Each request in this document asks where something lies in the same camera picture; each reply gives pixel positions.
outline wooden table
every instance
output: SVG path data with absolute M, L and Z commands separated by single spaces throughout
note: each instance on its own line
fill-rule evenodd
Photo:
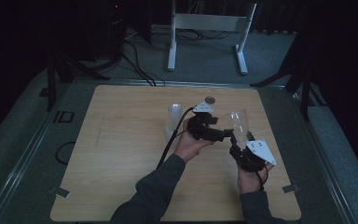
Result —
M 135 193 L 135 183 L 156 169 L 167 142 L 168 106 L 186 110 L 206 96 L 215 98 L 216 129 L 231 128 L 225 114 L 247 109 L 250 131 L 265 139 L 277 165 L 265 185 L 275 217 L 301 216 L 259 94 L 251 89 L 99 86 L 94 92 L 61 188 L 51 210 L 55 221 L 106 221 Z M 228 153 L 229 139 L 206 147 L 190 161 L 162 220 L 243 220 L 237 167 Z

